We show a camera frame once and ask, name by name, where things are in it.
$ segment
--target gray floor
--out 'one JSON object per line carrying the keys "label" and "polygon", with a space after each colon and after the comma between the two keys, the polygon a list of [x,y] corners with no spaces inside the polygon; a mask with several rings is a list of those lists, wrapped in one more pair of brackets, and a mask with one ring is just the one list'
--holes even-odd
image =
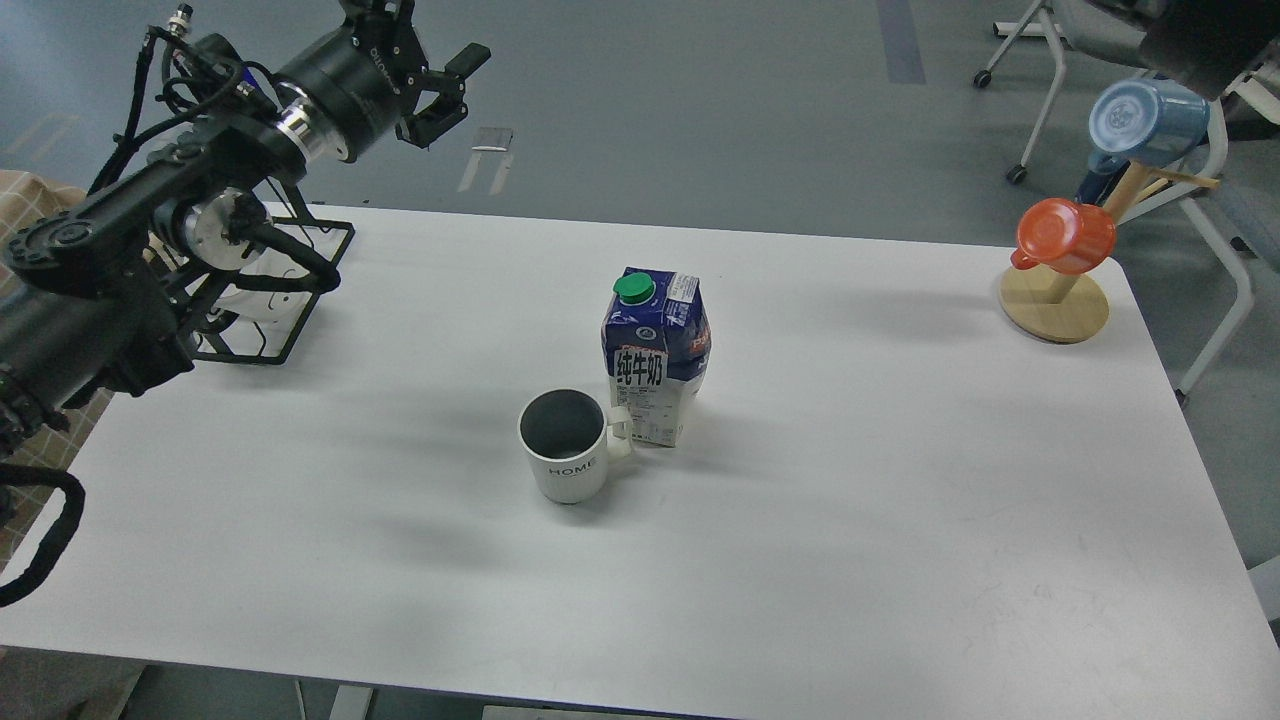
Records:
{"label": "gray floor", "polygon": [[[197,32],[223,32],[270,67],[340,17],[335,3],[282,0],[270,13],[244,0],[195,5]],[[1023,5],[916,1],[925,82],[904,85],[888,81],[870,1],[421,3],[433,63],[468,41],[493,47],[468,86],[472,117],[429,152],[388,138],[356,165],[316,167],[303,191],[343,205],[1011,247],[1030,204],[1074,191],[1088,110],[1128,74],[1070,55],[1030,177],[1006,184],[1052,63],[1043,41],[1025,40],[989,88],[975,91],[970,77],[997,46],[991,20]],[[0,165],[87,183],[123,123],[140,28],[168,10],[159,0],[0,5]],[[516,133],[497,195],[488,193],[493,158],[458,191],[483,126]],[[1228,178],[1274,183],[1277,156],[1275,141],[1236,143]],[[1115,255],[1176,379],[1230,305],[1230,281],[1174,208],[1126,224]],[[1280,555],[1280,282],[1261,261],[1251,270],[1257,306],[1185,413],[1254,565]],[[333,685],[305,687],[311,716],[324,716]],[[129,717],[289,717],[292,692],[282,678],[168,667],[145,678]],[[374,716],[387,720],[474,719],[480,708],[406,692],[379,703]]]}

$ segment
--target chair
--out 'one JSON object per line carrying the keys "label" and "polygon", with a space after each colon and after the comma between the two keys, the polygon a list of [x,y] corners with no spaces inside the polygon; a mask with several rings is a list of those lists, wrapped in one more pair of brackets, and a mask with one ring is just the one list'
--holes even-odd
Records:
{"label": "chair", "polygon": [[[1280,213],[1275,209],[1275,197],[1257,188],[1233,184],[1230,178],[1208,197],[1240,232],[1244,245],[1272,270],[1280,273]],[[1253,283],[1236,250],[1199,209],[1196,199],[1184,197],[1179,205],[1235,281],[1235,302],[1178,383],[1178,398],[1185,402],[1192,387],[1221,355],[1228,341],[1253,307]]]}
{"label": "chair", "polygon": [[[1000,49],[996,50],[991,60],[987,61],[987,65],[978,70],[978,74],[973,76],[974,87],[980,90],[991,85],[991,72],[1014,41],[1023,35],[1033,18],[1039,20],[1041,28],[1053,28],[1056,24],[1061,28],[1062,35],[1071,44],[1071,47],[1085,55],[1117,65],[1130,68],[1143,67],[1143,61],[1138,56],[1138,45],[1143,38],[1142,32],[1091,6],[1084,0],[1033,0],[1018,20],[1018,24],[1014,26],[1012,32],[1000,45]],[[1041,131],[1044,128],[1048,114],[1053,109],[1053,102],[1057,101],[1057,96],[1062,90],[1062,82],[1066,79],[1066,56],[1062,51],[1061,38],[1059,38],[1057,32],[1044,32],[1043,35],[1048,42],[1048,51],[1053,56],[1053,82],[1050,85],[1048,96],[1044,99],[1039,117],[1036,119],[1036,126],[1032,128],[1027,149],[1023,150],[1021,160],[1005,174],[1005,179],[1011,184],[1018,184],[1027,179],[1027,164],[1030,161],[1032,151],[1039,141]]]}

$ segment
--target metal frame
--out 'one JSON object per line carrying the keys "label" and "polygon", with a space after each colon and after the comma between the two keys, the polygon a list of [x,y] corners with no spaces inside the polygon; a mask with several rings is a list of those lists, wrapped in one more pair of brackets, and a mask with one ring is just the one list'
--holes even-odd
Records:
{"label": "metal frame", "polygon": [[[346,255],[347,247],[351,246],[352,238],[356,236],[356,227],[344,220],[321,220],[317,218],[271,218],[276,225],[292,225],[298,228],[314,228],[319,229],[321,233],[328,234],[333,231],[343,231],[346,234],[338,242],[337,250],[329,260],[337,265],[342,261],[342,256]],[[302,334],[302,328],[306,325],[307,320],[311,318],[311,311],[315,310],[316,304],[320,301],[320,295],[311,293],[307,304],[298,313],[298,316],[293,322],[293,327],[289,329],[289,334],[280,350],[274,354],[266,354],[266,334],[262,331],[261,323],[248,320],[244,318],[237,319],[232,327],[248,323],[251,324],[262,337],[262,345],[252,352],[237,351],[230,347],[227,340],[223,337],[221,332],[207,332],[200,333],[200,338],[204,341],[202,345],[207,343],[214,350],[210,351],[197,351],[195,357],[197,360],[207,360],[210,363],[232,363],[232,364],[247,364],[247,365],[283,365],[289,357],[289,352],[293,351],[293,346]]]}

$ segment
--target mug handle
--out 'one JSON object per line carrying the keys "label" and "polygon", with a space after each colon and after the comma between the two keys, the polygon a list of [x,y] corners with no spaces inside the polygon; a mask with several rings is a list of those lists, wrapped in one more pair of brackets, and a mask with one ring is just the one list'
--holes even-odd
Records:
{"label": "mug handle", "polygon": [[1036,260],[1030,255],[1023,252],[1021,247],[1014,250],[1014,254],[1009,258],[1009,261],[1012,263],[1014,266],[1018,268],[1019,270],[1030,270],[1036,265],[1039,265],[1039,260]]}
{"label": "mug handle", "polygon": [[609,427],[613,428],[613,438],[608,441],[609,460],[622,460],[631,455],[631,413],[617,405],[609,407],[608,418]]}

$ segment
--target blue mug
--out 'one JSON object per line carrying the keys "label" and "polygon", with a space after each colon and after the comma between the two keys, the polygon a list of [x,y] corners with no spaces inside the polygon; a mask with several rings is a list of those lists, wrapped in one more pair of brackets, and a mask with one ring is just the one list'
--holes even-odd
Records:
{"label": "blue mug", "polygon": [[1089,137],[1105,155],[1160,168],[1199,145],[1208,102],[1171,79],[1123,79],[1089,113]]}
{"label": "blue mug", "polygon": [[1089,172],[1100,176],[1114,176],[1129,164],[1123,155],[1108,155],[1097,147],[1089,152]]}

